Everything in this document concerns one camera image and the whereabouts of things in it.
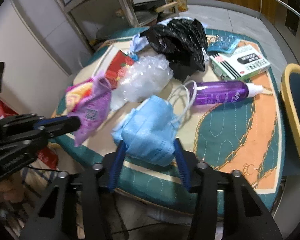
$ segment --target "screw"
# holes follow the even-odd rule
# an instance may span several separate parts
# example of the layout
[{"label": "screw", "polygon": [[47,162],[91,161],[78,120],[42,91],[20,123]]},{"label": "screw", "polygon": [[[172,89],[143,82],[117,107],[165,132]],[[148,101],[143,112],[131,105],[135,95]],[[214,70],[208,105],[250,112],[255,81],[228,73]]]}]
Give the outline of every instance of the screw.
[{"label": "screw", "polygon": [[206,168],[209,167],[209,165],[208,165],[207,163],[204,163],[204,162],[199,162],[199,163],[197,164],[197,167],[198,167],[199,169],[206,169]]},{"label": "screw", "polygon": [[95,171],[101,170],[103,168],[101,163],[95,163],[92,166],[92,169],[94,169]]},{"label": "screw", "polygon": [[61,171],[58,173],[59,178],[65,178],[66,176],[68,176],[68,172],[66,171]]},{"label": "screw", "polygon": [[24,140],[23,141],[23,144],[25,144],[25,145],[29,145],[31,143],[31,140]]},{"label": "screw", "polygon": [[241,176],[241,172],[240,172],[239,170],[233,170],[233,171],[231,172],[231,174],[232,174],[233,176],[235,176],[235,177],[240,177],[240,176]]}]

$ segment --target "metal rack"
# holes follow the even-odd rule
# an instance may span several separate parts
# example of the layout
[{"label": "metal rack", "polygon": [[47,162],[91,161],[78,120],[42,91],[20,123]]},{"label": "metal rack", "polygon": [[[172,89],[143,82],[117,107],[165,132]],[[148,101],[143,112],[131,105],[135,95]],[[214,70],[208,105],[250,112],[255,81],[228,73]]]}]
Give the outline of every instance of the metal rack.
[{"label": "metal rack", "polygon": [[[76,22],[75,18],[73,17],[71,11],[79,6],[80,4],[88,1],[88,0],[71,0],[67,4],[65,4],[64,0],[56,0],[61,11],[65,15],[67,21],[69,24],[72,26],[74,31],[77,33],[78,37],[80,40],[83,42],[85,47],[90,51],[91,53],[94,53],[95,50],[93,47],[90,45],[87,37],[84,35],[83,31],[79,27],[78,23]],[[138,18],[136,16],[135,11],[133,10],[133,0],[118,0],[119,4],[121,6],[122,11],[124,12],[124,15],[130,24],[131,27],[141,27],[147,25],[149,22],[153,21],[156,19],[156,16],[153,15],[151,16],[152,18],[146,18],[142,19],[140,22],[138,21]],[[173,13],[165,14],[164,18],[170,18],[170,17],[176,17],[179,16],[179,11],[178,11],[178,5],[173,6]]]}]

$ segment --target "black cable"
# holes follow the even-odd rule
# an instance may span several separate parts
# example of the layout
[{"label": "black cable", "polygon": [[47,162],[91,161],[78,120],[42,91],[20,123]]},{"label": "black cable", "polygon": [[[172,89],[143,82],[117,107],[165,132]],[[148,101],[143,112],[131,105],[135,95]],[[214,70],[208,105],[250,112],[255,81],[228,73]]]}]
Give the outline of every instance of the black cable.
[{"label": "black cable", "polygon": [[39,169],[39,168],[35,168],[35,167],[31,167],[31,166],[26,166],[27,168],[31,169],[31,170],[36,170],[36,171],[55,171],[55,172],[60,172],[58,170],[52,170],[52,169]]},{"label": "black cable", "polygon": [[115,199],[115,193],[112,194],[112,197],[113,197],[113,201],[114,201],[114,208],[115,208],[115,211],[117,212],[117,214],[119,216],[120,223],[121,223],[121,228],[122,228],[122,231],[119,231],[119,233],[123,233],[124,234],[124,239],[128,240],[129,239],[129,233],[128,232],[130,230],[127,230],[126,225],[123,222],[122,216],[121,216],[121,214],[119,212],[119,209],[118,209],[118,206],[117,206],[117,200]]},{"label": "black cable", "polygon": [[[154,224],[149,224],[149,225],[143,225],[143,226],[141,226],[141,227],[136,227],[136,228],[128,229],[127,232],[133,231],[133,230],[137,230],[137,229],[140,229],[140,228],[149,227],[149,226],[161,225],[161,224],[165,224],[165,223],[154,223]],[[117,231],[117,232],[114,232],[114,233],[111,233],[111,234],[114,235],[114,234],[119,234],[119,233],[123,233],[123,232],[124,232],[124,231]]]}]

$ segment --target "purple spray bottle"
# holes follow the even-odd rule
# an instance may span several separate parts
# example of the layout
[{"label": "purple spray bottle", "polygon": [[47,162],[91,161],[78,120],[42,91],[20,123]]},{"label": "purple spray bottle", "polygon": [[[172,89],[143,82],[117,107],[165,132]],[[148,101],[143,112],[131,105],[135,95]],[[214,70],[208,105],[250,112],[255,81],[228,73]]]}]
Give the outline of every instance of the purple spray bottle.
[{"label": "purple spray bottle", "polygon": [[[192,96],[194,86],[190,87]],[[194,106],[242,101],[262,93],[263,87],[241,81],[197,82]]]}]

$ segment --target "mask ear loop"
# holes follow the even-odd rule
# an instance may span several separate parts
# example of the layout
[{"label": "mask ear loop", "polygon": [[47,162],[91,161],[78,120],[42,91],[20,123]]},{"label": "mask ear loop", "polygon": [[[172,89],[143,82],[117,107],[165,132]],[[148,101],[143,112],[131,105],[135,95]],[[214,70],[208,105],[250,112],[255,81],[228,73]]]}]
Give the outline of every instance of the mask ear loop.
[{"label": "mask ear loop", "polygon": [[[194,84],[194,91],[193,91],[193,95],[192,95],[192,98],[190,100],[190,93],[189,93],[189,90],[188,88],[186,87],[186,85],[190,84],[190,83],[193,83]],[[175,122],[178,122],[185,114],[186,112],[188,111],[188,109],[192,106],[192,104],[194,103],[194,100],[195,100],[195,97],[197,95],[197,83],[193,80],[190,80],[188,82],[186,82],[185,84],[182,84],[182,85],[179,85],[178,87],[175,88],[175,90],[173,90],[171,92],[171,94],[169,95],[167,101],[169,101],[171,99],[171,97],[178,91],[180,90],[181,88],[184,88],[186,90],[186,93],[187,93],[187,100],[188,100],[188,103],[186,104],[186,107],[185,109],[183,110],[183,112],[175,119],[175,120],[172,120],[171,122],[172,123],[175,123]]]}]

